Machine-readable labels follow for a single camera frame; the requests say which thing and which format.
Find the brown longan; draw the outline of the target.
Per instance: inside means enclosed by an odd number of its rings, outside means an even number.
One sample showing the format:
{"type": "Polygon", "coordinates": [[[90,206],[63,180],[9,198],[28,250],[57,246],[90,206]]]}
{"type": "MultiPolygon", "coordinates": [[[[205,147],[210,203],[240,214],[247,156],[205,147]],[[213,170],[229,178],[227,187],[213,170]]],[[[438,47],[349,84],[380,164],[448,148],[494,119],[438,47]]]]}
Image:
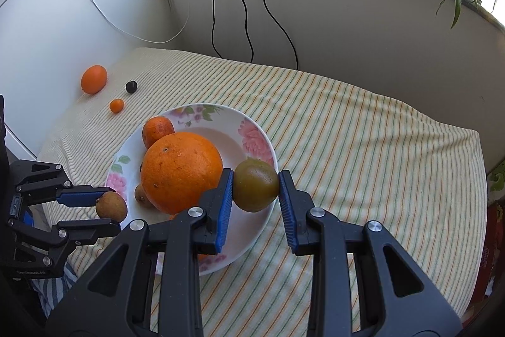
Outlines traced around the brown longan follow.
{"type": "Polygon", "coordinates": [[[110,218],[122,222],[128,214],[124,199],[117,192],[104,193],[95,204],[96,213],[100,218],[110,218]]]}
{"type": "Polygon", "coordinates": [[[141,184],[138,184],[138,186],[135,187],[134,198],[137,201],[137,203],[145,209],[154,209],[155,208],[155,206],[152,204],[152,202],[147,197],[147,194],[141,184]]]}

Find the small kumquat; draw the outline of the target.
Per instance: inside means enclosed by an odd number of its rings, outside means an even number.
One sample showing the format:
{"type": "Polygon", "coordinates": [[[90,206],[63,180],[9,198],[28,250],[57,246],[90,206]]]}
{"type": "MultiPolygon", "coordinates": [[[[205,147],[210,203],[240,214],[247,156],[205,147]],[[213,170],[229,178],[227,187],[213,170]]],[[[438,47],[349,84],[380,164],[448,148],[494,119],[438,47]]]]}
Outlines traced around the small kumquat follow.
{"type": "Polygon", "coordinates": [[[113,114],[119,114],[124,109],[124,106],[125,106],[124,100],[120,98],[114,99],[109,104],[110,112],[112,112],[113,114]]]}

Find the large orange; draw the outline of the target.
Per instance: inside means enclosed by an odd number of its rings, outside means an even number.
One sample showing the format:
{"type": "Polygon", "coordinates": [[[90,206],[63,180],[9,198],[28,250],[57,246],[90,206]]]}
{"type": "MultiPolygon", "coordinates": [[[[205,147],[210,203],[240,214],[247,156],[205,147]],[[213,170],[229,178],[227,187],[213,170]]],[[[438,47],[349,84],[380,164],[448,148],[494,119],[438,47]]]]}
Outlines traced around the large orange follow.
{"type": "Polygon", "coordinates": [[[177,132],[147,150],[140,183],[159,211],[174,215],[196,206],[204,192],[218,186],[222,172],[223,160],[211,141],[177,132]]]}

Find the tangerine edge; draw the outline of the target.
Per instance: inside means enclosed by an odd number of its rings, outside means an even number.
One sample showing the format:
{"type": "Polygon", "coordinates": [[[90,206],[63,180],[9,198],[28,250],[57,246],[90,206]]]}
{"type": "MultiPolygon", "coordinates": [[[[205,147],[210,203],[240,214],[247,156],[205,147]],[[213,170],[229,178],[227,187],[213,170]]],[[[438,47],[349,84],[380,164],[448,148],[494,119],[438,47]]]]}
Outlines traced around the tangerine edge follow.
{"type": "Polygon", "coordinates": [[[164,116],[150,118],[142,128],[144,146],[149,149],[162,137],[175,132],[172,122],[164,116]]]}

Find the smooth oval orange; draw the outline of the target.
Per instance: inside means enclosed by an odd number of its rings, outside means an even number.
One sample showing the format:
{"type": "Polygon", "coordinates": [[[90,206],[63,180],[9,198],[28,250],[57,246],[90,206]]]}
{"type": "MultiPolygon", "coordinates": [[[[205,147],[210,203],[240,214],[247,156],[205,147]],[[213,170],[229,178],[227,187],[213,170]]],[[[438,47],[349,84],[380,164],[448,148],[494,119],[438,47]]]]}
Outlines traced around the smooth oval orange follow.
{"type": "Polygon", "coordinates": [[[93,65],[81,76],[80,87],[86,94],[97,94],[105,87],[107,76],[107,71],[103,66],[93,65]]]}

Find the dark plum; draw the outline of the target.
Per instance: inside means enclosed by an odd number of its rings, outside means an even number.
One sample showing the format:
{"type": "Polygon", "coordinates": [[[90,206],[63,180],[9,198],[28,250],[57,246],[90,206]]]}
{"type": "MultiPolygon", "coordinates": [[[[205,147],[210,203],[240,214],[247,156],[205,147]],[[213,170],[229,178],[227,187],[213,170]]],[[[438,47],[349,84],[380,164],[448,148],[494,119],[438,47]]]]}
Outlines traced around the dark plum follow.
{"type": "Polygon", "coordinates": [[[126,83],[125,88],[126,88],[127,93],[133,94],[137,91],[137,88],[138,88],[137,82],[134,80],[131,80],[128,83],[126,83]]]}

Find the green brown kiwi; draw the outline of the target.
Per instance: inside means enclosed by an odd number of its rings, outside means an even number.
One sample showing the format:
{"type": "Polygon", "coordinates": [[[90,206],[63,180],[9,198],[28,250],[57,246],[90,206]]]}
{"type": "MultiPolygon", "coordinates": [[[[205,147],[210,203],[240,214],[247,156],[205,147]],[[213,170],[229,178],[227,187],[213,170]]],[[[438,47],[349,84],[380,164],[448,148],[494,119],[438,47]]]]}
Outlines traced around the green brown kiwi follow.
{"type": "Polygon", "coordinates": [[[236,168],[233,177],[233,200],[246,212],[260,212],[279,194],[275,168],[259,159],[248,158],[236,168]]]}

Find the white floral plate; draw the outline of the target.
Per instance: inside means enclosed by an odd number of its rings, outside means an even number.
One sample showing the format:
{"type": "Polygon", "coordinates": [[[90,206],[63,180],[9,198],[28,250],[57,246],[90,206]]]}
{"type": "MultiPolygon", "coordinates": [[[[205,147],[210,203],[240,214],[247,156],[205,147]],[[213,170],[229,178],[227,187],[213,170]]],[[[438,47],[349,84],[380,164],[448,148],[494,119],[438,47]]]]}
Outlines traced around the white floral plate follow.
{"type": "Polygon", "coordinates": [[[239,110],[220,104],[187,104],[163,113],[175,130],[169,160],[163,144],[149,149],[138,127],[122,144],[106,177],[106,186],[125,201],[130,221],[168,221],[195,206],[219,174],[258,159],[277,168],[276,154],[263,129],[239,110]]]}

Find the tangerine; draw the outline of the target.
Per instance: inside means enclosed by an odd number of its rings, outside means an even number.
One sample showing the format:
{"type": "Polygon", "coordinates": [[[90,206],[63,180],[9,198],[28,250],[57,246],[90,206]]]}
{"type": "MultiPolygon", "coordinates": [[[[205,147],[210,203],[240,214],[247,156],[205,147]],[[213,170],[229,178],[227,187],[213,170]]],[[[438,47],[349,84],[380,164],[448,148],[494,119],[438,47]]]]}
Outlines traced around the tangerine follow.
{"type": "MultiPolygon", "coordinates": [[[[176,219],[176,220],[178,219],[177,214],[169,216],[170,221],[173,221],[174,219],[176,219]]],[[[176,229],[175,236],[177,237],[177,239],[179,239],[179,238],[184,239],[185,245],[189,246],[188,250],[192,251],[190,248],[190,246],[191,246],[190,232],[186,228],[183,231],[176,229]]],[[[204,264],[205,260],[207,260],[209,257],[210,257],[210,255],[208,255],[208,254],[198,254],[197,255],[197,262],[199,264],[204,264]]]]}

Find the striped tablecloth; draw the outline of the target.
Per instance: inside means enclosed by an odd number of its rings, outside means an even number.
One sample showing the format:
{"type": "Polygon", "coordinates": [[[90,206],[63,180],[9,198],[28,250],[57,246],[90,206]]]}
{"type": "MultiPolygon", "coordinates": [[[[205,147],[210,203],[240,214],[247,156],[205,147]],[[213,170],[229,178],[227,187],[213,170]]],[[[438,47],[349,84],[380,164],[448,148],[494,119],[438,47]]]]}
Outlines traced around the striped tablecloth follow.
{"type": "Polygon", "coordinates": [[[124,141],[153,116],[184,104],[226,105],[263,128],[280,168],[317,206],[343,221],[381,221],[454,311],[466,311],[487,215],[475,131],[338,80],[186,51],[140,48],[108,74],[106,88],[79,98],[39,152],[73,183],[104,184],[124,141]],[[118,98],[125,106],[113,114],[118,98]]]}

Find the green snack bag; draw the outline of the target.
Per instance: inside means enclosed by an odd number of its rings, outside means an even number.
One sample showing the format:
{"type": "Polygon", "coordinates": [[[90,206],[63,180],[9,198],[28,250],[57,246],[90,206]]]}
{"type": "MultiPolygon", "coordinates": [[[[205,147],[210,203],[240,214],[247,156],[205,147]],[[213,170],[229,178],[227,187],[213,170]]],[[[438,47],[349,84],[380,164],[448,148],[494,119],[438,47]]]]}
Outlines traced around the green snack bag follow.
{"type": "Polygon", "coordinates": [[[504,166],[495,168],[487,177],[488,204],[504,199],[504,166]]]}

